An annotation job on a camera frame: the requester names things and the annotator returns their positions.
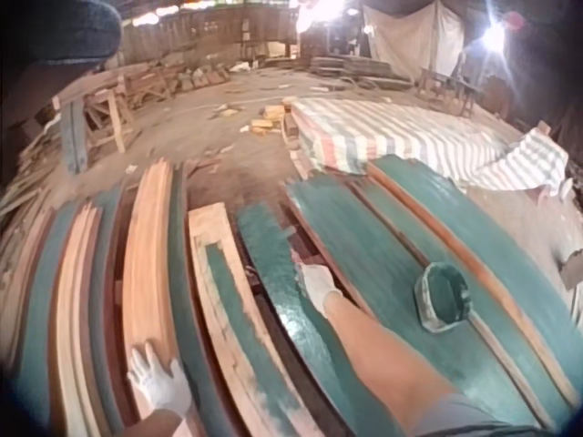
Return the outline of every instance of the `striped tarp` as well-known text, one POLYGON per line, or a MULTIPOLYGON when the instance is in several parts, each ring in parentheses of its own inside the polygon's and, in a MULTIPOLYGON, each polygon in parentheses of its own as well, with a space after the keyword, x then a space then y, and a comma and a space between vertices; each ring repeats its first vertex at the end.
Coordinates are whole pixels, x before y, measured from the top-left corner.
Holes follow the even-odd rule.
POLYGON ((291 113, 318 168, 362 174, 371 159, 419 159, 456 183, 493 190, 549 186, 558 192, 568 154, 533 129, 509 143, 461 117, 392 103, 304 98, 291 113))

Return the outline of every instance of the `gloved hand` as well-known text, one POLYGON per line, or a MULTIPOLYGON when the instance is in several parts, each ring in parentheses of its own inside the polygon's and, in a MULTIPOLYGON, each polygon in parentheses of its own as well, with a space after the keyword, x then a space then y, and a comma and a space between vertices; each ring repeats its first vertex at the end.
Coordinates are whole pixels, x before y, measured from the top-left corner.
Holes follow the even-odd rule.
POLYGON ((324 316, 324 301, 330 293, 342 293, 336 289, 332 273, 325 266, 316 264, 298 264, 300 280, 313 303, 313 306, 324 316))
POLYGON ((146 343, 146 357, 148 362, 137 349, 132 349, 129 379, 154 410, 169 410, 184 419, 192 404, 192 393, 179 362, 172 360, 168 375, 149 343, 146 343))

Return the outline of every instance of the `green painted plank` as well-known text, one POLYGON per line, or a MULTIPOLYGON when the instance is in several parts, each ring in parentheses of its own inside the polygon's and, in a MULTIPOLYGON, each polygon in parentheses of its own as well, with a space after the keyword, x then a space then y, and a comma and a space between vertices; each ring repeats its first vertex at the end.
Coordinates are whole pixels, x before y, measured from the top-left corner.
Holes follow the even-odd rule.
POLYGON ((89 336, 91 339, 91 359, 97 383, 99 399, 103 405, 107 424, 112 433, 124 430, 125 425, 119 413, 116 396, 114 394, 109 366, 107 364, 107 345, 105 336, 104 308, 106 292, 106 275, 111 271, 111 284, 108 291, 113 293, 113 266, 107 265, 111 242, 118 213, 121 188, 115 187, 93 198, 93 204, 101 208, 101 220, 97 230, 97 243, 91 268, 89 286, 89 336))
POLYGON ((357 436, 402 435, 374 395, 361 383, 330 323, 300 292, 290 245, 266 204, 238 215, 253 265, 303 361, 332 406, 357 436))
POLYGON ((218 244, 206 246, 210 273, 217 286, 220 303, 225 309, 229 325, 249 360, 258 390, 265 393, 263 406, 277 420, 281 435, 297 436, 286 411, 297 411, 302 406, 290 392, 281 371, 273 362, 263 342, 257 337, 255 326, 243 309, 241 296, 235 286, 227 260, 218 244))
POLYGON ((516 324, 492 295, 480 285, 477 278, 412 212, 384 189, 371 185, 363 188, 366 198, 389 218, 397 229, 432 262, 442 261, 456 266, 469 287, 474 310, 494 332, 504 349, 510 353, 517 367, 528 381, 538 399, 557 426, 565 424, 570 407, 549 378, 547 371, 528 344, 516 324))
POLYGON ((535 262, 480 207, 427 166, 393 156, 374 164, 451 229, 500 279, 583 395, 583 336, 535 262))
POLYGON ((225 411, 214 383, 210 363, 203 351, 199 324, 192 313, 189 284, 187 241, 182 176, 176 171, 172 179, 168 234, 169 293, 172 319, 180 358, 189 379, 200 419, 209 437, 235 436, 237 432, 225 411))
POLYGON ((468 323, 439 334, 422 328, 413 289, 423 268, 347 188, 319 177, 289 186, 288 194, 381 324, 498 420, 535 422, 502 366, 468 323))
POLYGON ((20 367, 15 379, 16 393, 31 418, 43 430, 50 428, 48 379, 49 321, 53 290, 63 250, 79 204, 68 203, 55 216, 42 248, 30 289, 20 367))

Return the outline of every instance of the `white tarp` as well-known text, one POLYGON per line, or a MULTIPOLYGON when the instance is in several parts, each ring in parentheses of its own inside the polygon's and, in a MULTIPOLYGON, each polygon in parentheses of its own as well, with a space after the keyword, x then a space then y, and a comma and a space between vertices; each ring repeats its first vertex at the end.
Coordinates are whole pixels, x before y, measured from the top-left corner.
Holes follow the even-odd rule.
POLYGON ((413 80, 429 68, 432 51, 435 71, 451 76, 464 48, 464 24, 437 1, 423 9, 394 17, 364 7, 364 22, 372 28, 369 43, 373 59, 391 64, 394 72, 413 80))

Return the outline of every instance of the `wooden plank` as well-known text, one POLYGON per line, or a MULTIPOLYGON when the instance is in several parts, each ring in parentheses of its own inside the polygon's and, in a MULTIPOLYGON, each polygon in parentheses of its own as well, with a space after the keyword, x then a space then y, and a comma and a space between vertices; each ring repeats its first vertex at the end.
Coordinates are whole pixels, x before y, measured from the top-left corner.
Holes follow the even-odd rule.
POLYGON ((180 357, 190 389, 196 393, 195 402, 206 434, 209 437, 245 435, 244 424, 206 335, 198 296, 192 292, 186 193, 180 173, 175 171, 172 179, 168 235, 169 291, 180 357))
MULTIPOLYGON (((168 225, 172 179, 170 164, 161 161, 142 177, 132 218, 123 274, 123 327, 126 359, 131 349, 143 351, 150 341, 162 366, 179 358, 169 301, 168 225)), ((151 407, 141 392, 132 387, 141 418, 151 407)), ((175 437, 197 435, 196 413, 190 412, 175 432, 175 437)))
POLYGON ((23 331, 22 318, 27 310, 28 292, 53 216, 54 212, 50 209, 36 217, 26 237, 8 291, 2 296, 0 362, 8 374, 14 370, 16 352, 23 331))
POLYGON ((100 210, 85 206, 66 244, 56 304, 56 358, 66 434, 99 436, 106 432, 105 415, 95 400, 93 367, 87 366, 87 286, 97 237, 100 210))
POLYGON ((78 204, 70 203, 57 213, 46 237, 30 289, 28 312, 22 340, 22 355, 17 357, 15 390, 27 406, 31 419, 49 432, 51 400, 49 390, 49 316, 53 288, 64 253, 67 235, 78 204))
POLYGON ((123 372, 125 364, 122 364, 123 357, 118 355, 116 347, 120 337, 116 330, 114 268, 121 225, 119 205, 123 192, 125 190, 121 187, 114 187, 93 199, 95 206, 101 208, 103 213, 99 222, 88 301, 91 359, 108 433, 112 434, 122 432, 126 426, 137 421, 127 396, 129 387, 123 372))
POLYGON ((116 93, 110 89, 107 95, 109 103, 109 115, 111 116, 111 124, 113 125, 114 138, 118 146, 119 153, 126 153, 126 146, 124 145, 124 134, 121 130, 121 120, 119 119, 118 103, 116 102, 116 93))
POLYGON ((58 94, 60 105, 63 107, 87 94, 95 93, 99 89, 115 86, 118 83, 119 75, 131 75, 145 71, 148 71, 148 64, 142 63, 82 76, 58 94))
POLYGON ((322 435, 271 342, 224 204, 192 210, 189 233, 210 338, 251 435, 322 435))
POLYGON ((567 307, 528 255, 449 181, 421 163, 382 158, 369 165, 368 173, 464 262, 518 326, 561 394, 577 407, 580 391, 574 387, 583 387, 583 367, 575 357, 583 356, 583 336, 572 329, 567 307))
POLYGON ((330 323, 302 294, 291 248, 266 204, 245 208, 238 224, 281 325, 333 408, 356 436, 400 435, 384 405, 362 384, 330 323))
POLYGON ((556 429, 557 423, 565 423, 569 419, 569 407, 514 322, 488 291, 480 286, 476 277, 442 241, 386 190, 376 185, 352 188, 358 199, 391 230, 401 245, 424 268, 431 262, 445 262, 464 275, 474 306, 473 316, 470 318, 474 329, 506 369, 539 423, 548 429, 556 429))
POLYGON ((22 204, 24 204, 24 203, 28 202, 29 200, 31 200, 32 198, 36 197, 36 195, 40 191, 41 191, 40 188, 33 189, 32 191, 29 191, 28 193, 19 197, 14 202, 12 202, 12 203, 6 205, 5 207, 3 207, 2 209, 0 209, 0 219, 2 219, 2 217, 5 216, 6 214, 8 214, 10 211, 20 207, 22 204))
POLYGON ((77 148, 75 147, 75 118, 73 117, 72 103, 63 106, 60 127, 65 166, 71 175, 76 175, 79 172, 79 165, 77 163, 77 148))
MULTIPOLYGON (((327 176, 288 186, 287 194, 309 235, 318 236, 314 244, 328 265, 350 296, 365 303, 369 314, 498 420, 515 424, 535 420, 469 324, 440 335, 422 327, 413 290, 424 269, 358 198, 327 176)), ((400 352, 394 353, 399 360, 400 352)))
POLYGON ((77 168, 79 172, 87 171, 87 121, 83 112, 83 99, 79 98, 71 103, 73 117, 73 137, 75 145, 75 156, 77 157, 77 168))

